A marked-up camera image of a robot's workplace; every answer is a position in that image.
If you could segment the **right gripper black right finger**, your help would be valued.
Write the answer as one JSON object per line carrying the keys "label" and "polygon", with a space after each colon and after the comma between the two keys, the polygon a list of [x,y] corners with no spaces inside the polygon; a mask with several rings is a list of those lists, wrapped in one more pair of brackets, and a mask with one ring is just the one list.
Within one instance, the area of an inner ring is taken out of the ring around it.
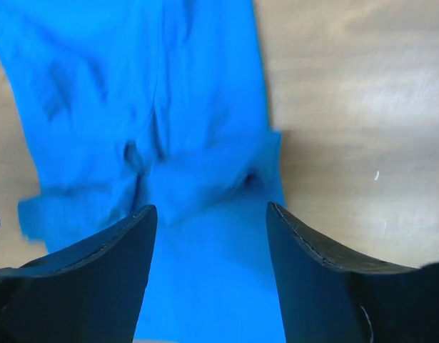
{"label": "right gripper black right finger", "polygon": [[439,342],[439,262],[369,257],[274,202],[266,228],[287,342]]}

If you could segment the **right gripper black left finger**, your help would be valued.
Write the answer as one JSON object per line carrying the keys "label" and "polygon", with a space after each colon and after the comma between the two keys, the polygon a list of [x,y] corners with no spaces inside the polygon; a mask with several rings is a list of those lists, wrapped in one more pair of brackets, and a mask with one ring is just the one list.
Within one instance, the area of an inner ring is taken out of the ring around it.
{"label": "right gripper black left finger", "polygon": [[156,238],[146,206],[19,268],[0,269],[0,342],[132,342]]}

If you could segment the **blue t shirt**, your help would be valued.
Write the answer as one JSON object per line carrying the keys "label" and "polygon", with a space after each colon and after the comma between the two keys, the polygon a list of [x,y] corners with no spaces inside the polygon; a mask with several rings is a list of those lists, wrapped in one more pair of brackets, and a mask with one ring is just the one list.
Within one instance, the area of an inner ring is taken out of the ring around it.
{"label": "blue t shirt", "polygon": [[0,62],[55,252],[152,204],[139,339],[283,342],[266,207],[283,199],[252,1],[0,1]]}

